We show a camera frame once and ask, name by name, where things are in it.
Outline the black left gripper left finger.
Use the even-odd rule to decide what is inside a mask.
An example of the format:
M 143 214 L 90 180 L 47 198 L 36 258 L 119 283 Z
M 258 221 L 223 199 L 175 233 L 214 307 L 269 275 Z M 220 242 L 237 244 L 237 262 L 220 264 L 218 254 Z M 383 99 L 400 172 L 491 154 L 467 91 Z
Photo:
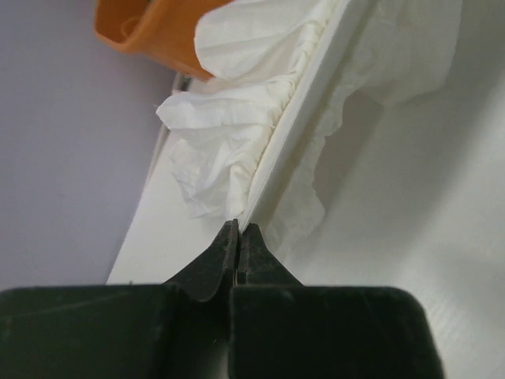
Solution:
M 4 378 L 225 378 L 236 221 L 165 283 L 1 293 Z

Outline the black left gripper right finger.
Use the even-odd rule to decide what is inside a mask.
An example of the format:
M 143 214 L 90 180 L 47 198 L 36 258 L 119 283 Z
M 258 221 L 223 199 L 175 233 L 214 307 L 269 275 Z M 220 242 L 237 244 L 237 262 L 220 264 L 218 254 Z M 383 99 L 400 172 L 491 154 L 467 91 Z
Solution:
M 395 287 L 309 287 L 268 250 L 257 225 L 241 237 L 232 289 L 235 378 L 438 378 L 425 311 Z

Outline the white skirt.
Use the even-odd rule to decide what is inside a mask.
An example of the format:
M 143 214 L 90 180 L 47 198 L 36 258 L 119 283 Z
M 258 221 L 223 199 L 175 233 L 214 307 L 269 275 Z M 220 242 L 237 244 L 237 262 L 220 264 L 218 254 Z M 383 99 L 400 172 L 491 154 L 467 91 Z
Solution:
M 355 92 L 384 106 L 442 86 L 460 1 L 233 1 L 196 24 L 210 80 L 156 111 L 192 217 L 259 224 L 288 250 L 324 218 L 313 187 Z

